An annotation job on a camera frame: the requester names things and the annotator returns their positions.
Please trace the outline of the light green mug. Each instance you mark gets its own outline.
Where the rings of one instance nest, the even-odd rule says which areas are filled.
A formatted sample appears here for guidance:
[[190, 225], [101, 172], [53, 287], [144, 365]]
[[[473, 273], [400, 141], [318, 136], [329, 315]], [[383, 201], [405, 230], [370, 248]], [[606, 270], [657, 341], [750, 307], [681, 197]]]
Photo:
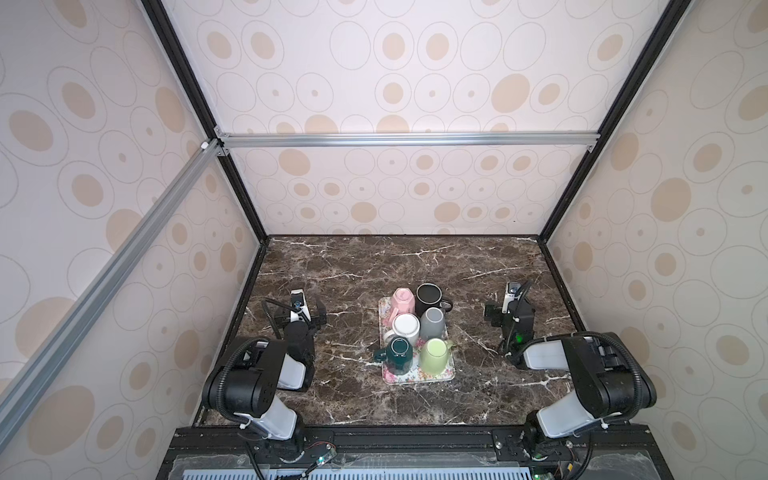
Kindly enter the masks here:
[[423, 373], [437, 376], [447, 368], [453, 342], [440, 338], [428, 340], [419, 354], [419, 367]]

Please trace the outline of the dark green mug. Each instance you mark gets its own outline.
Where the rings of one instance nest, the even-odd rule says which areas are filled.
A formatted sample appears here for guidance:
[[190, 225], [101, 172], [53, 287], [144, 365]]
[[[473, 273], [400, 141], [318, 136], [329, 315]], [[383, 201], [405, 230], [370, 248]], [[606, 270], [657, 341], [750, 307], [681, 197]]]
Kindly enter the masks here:
[[394, 336], [386, 347], [374, 353], [374, 360], [380, 362], [393, 375], [408, 373], [413, 364], [413, 346], [402, 336]]

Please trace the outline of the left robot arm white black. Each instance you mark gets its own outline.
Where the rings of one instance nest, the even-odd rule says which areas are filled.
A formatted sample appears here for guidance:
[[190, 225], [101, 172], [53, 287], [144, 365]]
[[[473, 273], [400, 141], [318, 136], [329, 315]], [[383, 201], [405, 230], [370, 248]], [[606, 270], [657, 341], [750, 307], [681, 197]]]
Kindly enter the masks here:
[[327, 323], [327, 309], [317, 301], [312, 311], [301, 289], [287, 303], [266, 298], [262, 308], [275, 336], [233, 339], [204, 383], [202, 404], [262, 440], [300, 450], [306, 441], [303, 420], [277, 392], [311, 386], [315, 336]]

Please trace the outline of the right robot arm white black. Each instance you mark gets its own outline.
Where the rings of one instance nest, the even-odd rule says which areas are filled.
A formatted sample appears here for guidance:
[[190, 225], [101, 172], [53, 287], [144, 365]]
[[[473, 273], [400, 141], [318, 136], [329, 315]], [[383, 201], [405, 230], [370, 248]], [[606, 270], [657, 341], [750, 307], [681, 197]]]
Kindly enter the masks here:
[[526, 417], [520, 443], [533, 454], [548, 441], [623, 424], [657, 401], [649, 375], [614, 333], [576, 331], [535, 338], [534, 308], [522, 296], [489, 302], [484, 319], [502, 330], [499, 354], [520, 370], [561, 370], [573, 390]]

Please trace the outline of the grey mug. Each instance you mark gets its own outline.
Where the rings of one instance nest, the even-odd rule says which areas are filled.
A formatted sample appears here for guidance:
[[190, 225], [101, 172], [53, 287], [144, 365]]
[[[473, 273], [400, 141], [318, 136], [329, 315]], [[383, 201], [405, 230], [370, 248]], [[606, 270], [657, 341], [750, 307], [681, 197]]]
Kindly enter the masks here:
[[442, 338], [445, 331], [445, 312], [438, 307], [429, 307], [420, 318], [420, 338], [424, 341]]

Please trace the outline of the black mug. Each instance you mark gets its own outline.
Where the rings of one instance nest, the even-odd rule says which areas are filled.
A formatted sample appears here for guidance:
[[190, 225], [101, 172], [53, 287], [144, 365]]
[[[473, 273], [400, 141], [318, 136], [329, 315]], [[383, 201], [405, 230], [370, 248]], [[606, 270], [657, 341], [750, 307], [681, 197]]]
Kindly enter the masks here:
[[450, 312], [454, 303], [444, 296], [443, 291], [434, 283], [423, 283], [415, 291], [415, 315], [421, 317], [429, 308], [439, 308]]

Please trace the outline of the white mug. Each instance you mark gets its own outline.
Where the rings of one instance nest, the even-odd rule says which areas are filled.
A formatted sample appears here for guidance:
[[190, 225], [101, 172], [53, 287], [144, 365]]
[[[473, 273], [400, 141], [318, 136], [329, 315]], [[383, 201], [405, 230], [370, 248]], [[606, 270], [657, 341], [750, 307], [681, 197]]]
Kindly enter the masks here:
[[395, 337], [405, 338], [415, 347], [420, 335], [420, 321], [410, 313], [398, 315], [392, 322], [391, 328], [383, 334], [383, 344], [387, 345]]

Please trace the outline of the pink mug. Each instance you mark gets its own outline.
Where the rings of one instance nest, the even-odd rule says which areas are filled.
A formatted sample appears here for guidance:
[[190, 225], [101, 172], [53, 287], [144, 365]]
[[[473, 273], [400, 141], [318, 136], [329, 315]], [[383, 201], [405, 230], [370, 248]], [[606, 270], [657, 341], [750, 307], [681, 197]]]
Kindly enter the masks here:
[[415, 296], [409, 288], [398, 288], [390, 298], [390, 313], [385, 322], [391, 326], [399, 315], [415, 313]]

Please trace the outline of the floral serving tray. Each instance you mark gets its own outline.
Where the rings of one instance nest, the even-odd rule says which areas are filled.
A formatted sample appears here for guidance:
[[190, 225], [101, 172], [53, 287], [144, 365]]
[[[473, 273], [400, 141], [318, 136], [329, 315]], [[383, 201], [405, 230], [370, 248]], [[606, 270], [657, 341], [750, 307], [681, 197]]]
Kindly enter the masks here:
[[[388, 335], [388, 331], [391, 330], [391, 322], [389, 321], [391, 311], [391, 298], [381, 297], [378, 300], [378, 329], [381, 348], [384, 348], [389, 344], [390, 337]], [[388, 385], [413, 385], [419, 383], [451, 381], [455, 377], [455, 365], [451, 349], [452, 342], [448, 339], [447, 334], [443, 335], [443, 340], [448, 343], [450, 349], [448, 350], [447, 354], [446, 367], [442, 372], [439, 374], [431, 374], [422, 369], [420, 354], [424, 350], [425, 341], [419, 339], [416, 346], [414, 347], [414, 355], [410, 370], [402, 375], [395, 375], [390, 372], [385, 365], [382, 365], [381, 376], [383, 381]]]

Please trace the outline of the small circuit board with leds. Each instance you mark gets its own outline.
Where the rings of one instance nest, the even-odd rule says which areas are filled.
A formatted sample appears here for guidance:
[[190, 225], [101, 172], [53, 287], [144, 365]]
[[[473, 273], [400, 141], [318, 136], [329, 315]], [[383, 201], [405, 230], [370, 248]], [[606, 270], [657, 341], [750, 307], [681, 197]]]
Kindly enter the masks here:
[[337, 447], [330, 442], [318, 441], [308, 448], [313, 462], [318, 466], [323, 466], [331, 462], [337, 456]]

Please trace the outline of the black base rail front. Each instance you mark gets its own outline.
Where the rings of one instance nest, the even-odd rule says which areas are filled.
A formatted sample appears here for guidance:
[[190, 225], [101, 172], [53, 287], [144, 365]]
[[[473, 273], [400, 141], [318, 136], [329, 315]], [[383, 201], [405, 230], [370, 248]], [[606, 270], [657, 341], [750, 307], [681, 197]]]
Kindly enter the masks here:
[[[302, 449], [236, 427], [178, 430], [160, 479], [669, 479], [649, 427], [623, 425], [527, 453], [518, 426], [317, 426]], [[318, 467], [308, 448], [333, 443], [337, 456]]]

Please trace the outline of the diagonal aluminium rail left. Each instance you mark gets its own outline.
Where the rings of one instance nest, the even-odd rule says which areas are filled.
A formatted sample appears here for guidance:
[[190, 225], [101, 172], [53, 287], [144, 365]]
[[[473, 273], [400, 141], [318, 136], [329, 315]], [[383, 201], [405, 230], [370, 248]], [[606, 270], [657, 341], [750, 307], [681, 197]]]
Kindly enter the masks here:
[[212, 138], [186, 163], [112, 259], [25, 364], [1, 400], [1, 448], [6, 449], [106, 306], [175, 213], [222, 142]]

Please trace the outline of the horizontal aluminium rail back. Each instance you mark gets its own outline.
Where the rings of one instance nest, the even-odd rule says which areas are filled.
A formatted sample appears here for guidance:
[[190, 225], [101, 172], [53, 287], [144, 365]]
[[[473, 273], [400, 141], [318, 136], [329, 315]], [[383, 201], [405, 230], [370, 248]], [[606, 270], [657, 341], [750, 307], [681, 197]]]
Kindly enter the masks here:
[[597, 144], [596, 131], [234, 134], [203, 143], [224, 153], [237, 148], [368, 148], [453, 146], [540, 146]]

